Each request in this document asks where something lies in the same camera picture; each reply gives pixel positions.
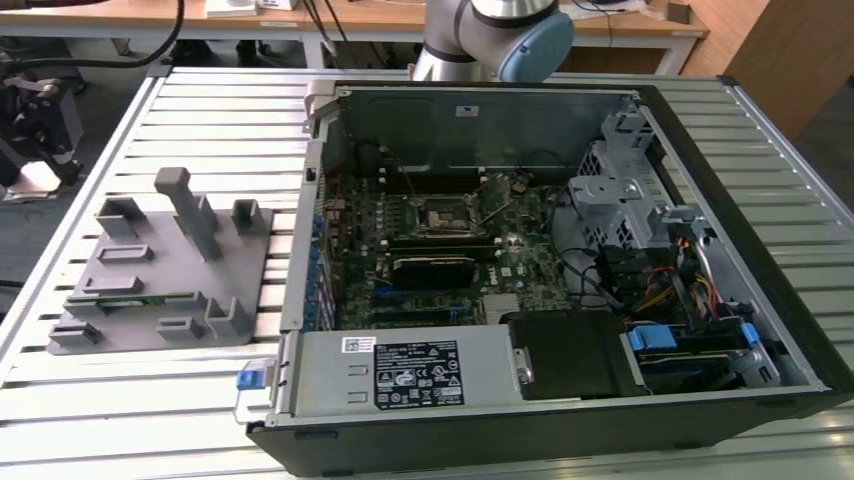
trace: slotted aluminum surface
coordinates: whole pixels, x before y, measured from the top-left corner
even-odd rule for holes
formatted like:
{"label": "slotted aluminum surface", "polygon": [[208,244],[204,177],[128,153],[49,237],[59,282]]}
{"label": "slotted aluminum surface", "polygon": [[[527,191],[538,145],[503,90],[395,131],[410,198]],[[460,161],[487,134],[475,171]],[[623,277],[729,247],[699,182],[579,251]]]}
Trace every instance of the slotted aluminum surface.
{"label": "slotted aluminum surface", "polygon": [[[235,372],[248,359],[276,352],[306,148],[302,97],[312,78],[346,77],[304,70],[176,69],[167,79],[146,81],[0,329],[0,478],[291,478],[246,438],[231,409]],[[356,72],[350,78],[403,76]],[[802,160],[782,153],[787,145],[762,121],[757,124],[759,115],[747,115],[734,90],[715,79],[678,77],[573,75],[555,81],[659,86],[854,365],[850,213],[834,210],[838,199],[823,191]],[[44,351],[47,333],[95,247],[100,226],[92,214],[104,197],[125,194],[147,210],[168,209],[152,187],[166,165],[190,169],[191,187],[208,194],[214,208],[255,197],[276,210],[255,341],[218,349],[53,357]],[[615,472],[619,478],[655,480],[854,478],[851,406],[769,424],[710,449],[371,478],[544,479],[610,477]]]}

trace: power supply label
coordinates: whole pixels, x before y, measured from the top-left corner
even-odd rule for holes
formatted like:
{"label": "power supply label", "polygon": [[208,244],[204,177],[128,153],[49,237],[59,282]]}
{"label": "power supply label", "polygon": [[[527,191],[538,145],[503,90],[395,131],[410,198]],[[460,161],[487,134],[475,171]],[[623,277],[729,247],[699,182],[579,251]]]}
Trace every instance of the power supply label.
{"label": "power supply label", "polygon": [[374,346],[380,410],[464,405],[456,341]]}

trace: small circuit board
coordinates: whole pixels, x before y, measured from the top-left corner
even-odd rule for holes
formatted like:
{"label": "small circuit board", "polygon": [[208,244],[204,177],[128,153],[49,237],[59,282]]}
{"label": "small circuit board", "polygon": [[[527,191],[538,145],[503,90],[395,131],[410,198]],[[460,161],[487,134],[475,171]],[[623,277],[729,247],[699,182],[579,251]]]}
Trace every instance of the small circuit board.
{"label": "small circuit board", "polygon": [[547,233],[555,186],[522,173],[479,180],[412,194],[382,178],[328,178],[336,329],[486,324],[483,298],[502,295],[522,311],[570,307]]}

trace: green circuit board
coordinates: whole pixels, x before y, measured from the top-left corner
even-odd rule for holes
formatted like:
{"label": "green circuit board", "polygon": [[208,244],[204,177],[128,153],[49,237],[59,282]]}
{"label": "green circuit board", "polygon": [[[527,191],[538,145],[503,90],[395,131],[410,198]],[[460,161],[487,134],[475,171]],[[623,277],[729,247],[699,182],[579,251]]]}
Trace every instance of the green circuit board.
{"label": "green circuit board", "polygon": [[[331,179],[326,215],[336,329],[436,326],[440,317],[440,324],[484,324],[482,298],[496,294],[516,295],[520,310],[569,308],[566,279],[544,231],[555,187],[518,191],[514,184],[514,174],[491,174],[472,193],[407,195],[388,193],[376,178]],[[459,251],[443,242],[460,237],[488,243],[470,254],[478,258],[471,284],[396,289],[388,244],[430,239],[431,247],[415,257],[431,257]],[[480,251],[488,256],[478,257]]]}

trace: workbench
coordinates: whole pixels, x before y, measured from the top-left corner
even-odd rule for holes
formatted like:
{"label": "workbench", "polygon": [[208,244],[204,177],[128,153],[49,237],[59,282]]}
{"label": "workbench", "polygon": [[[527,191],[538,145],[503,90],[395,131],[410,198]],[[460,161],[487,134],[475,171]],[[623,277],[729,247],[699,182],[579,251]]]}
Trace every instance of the workbench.
{"label": "workbench", "polygon": [[[332,0],[350,40],[356,42],[423,41],[424,7],[386,0]],[[320,17],[334,40],[340,40],[332,16],[318,2]],[[0,13],[3,35],[29,37],[166,38],[175,18],[175,0],[109,0],[61,9]],[[613,41],[605,17],[575,22],[578,47],[661,49],[666,53],[657,74],[678,75],[697,40],[709,34],[691,24],[657,20],[634,12],[611,15]],[[255,17],[206,18],[204,0],[187,0],[183,39],[296,40],[303,43],[307,66],[324,68],[322,36],[300,5],[294,11],[260,10]]]}
{"label": "workbench", "polygon": [[[244,436],[235,374],[276,354],[312,78],[403,80],[399,71],[178,68],[146,79],[0,327],[0,477],[286,479]],[[658,86],[849,365],[854,365],[854,217],[738,86],[717,78],[562,75],[552,81]],[[160,167],[194,174],[212,207],[275,209],[255,339],[239,347],[55,357],[48,332],[79,281],[104,198],[154,193]],[[683,197],[691,194],[667,165]],[[713,448],[455,468],[398,479],[850,479],[854,414],[843,405]],[[392,478],[378,475],[372,478]]]}

